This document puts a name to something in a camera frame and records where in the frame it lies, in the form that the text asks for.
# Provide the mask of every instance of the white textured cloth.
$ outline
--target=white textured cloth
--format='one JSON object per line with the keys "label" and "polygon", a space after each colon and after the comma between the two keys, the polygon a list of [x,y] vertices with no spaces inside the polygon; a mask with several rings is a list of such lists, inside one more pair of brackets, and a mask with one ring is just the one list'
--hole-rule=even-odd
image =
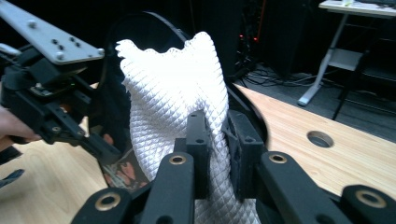
{"label": "white textured cloth", "polygon": [[203,109],[213,151],[210,157],[210,196],[195,204],[195,223],[257,223],[253,200],[238,202],[229,178],[230,154],[221,125],[228,95],[219,59],[210,36],[201,32],[184,49],[158,53],[141,50],[131,40],[116,47],[131,93],[131,139],[134,153],[149,180],[161,159],[173,151],[176,138],[186,137],[187,117]]}

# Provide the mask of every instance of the bolt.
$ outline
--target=bolt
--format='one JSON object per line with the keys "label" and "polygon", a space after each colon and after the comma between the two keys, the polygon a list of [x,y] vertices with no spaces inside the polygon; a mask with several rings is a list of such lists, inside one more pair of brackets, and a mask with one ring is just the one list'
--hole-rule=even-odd
{"label": "bolt", "polygon": [[29,21],[27,22],[27,25],[28,25],[30,28],[32,28],[32,29],[35,29],[35,28],[37,27],[37,23],[35,22],[35,20],[29,20]]}
{"label": "bolt", "polygon": [[104,49],[98,49],[99,55],[105,55],[105,50]]}
{"label": "bolt", "polygon": [[64,53],[63,52],[56,52],[56,58],[58,60],[63,60],[64,59]]}

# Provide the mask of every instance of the black mechanical part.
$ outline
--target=black mechanical part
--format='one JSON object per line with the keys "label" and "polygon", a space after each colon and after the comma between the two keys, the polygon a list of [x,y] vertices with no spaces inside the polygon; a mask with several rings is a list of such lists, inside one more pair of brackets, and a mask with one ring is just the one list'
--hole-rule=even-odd
{"label": "black mechanical part", "polygon": [[[84,63],[54,65],[35,49],[24,51],[18,61],[2,76],[2,106],[48,144],[82,146],[103,165],[120,159],[119,150],[96,134],[86,136],[79,127],[93,95],[90,85],[77,76],[86,68]],[[11,140],[25,143],[20,137],[11,136]]]}
{"label": "black mechanical part", "polygon": [[205,199],[209,194],[210,131],[203,110],[187,118],[186,152],[194,157],[195,199]]}
{"label": "black mechanical part", "polygon": [[396,201],[387,194],[367,186],[345,187],[339,206],[353,223],[396,223]]}
{"label": "black mechanical part", "polygon": [[248,117],[235,110],[229,110],[222,130],[227,134],[231,156],[230,178],[233,193],[239,200],[256,198],[255,167],[260,163],[261,154],[267,149],[255,132]]}
{"label": "black mechanical part", "polygon": [[263,153],[258,174],[262,192],[259,192],[256,204],[260,207],[257,211],[261,221],[271,219],[276,211],[282,217],[281,223],[351,223],[286,153]]}

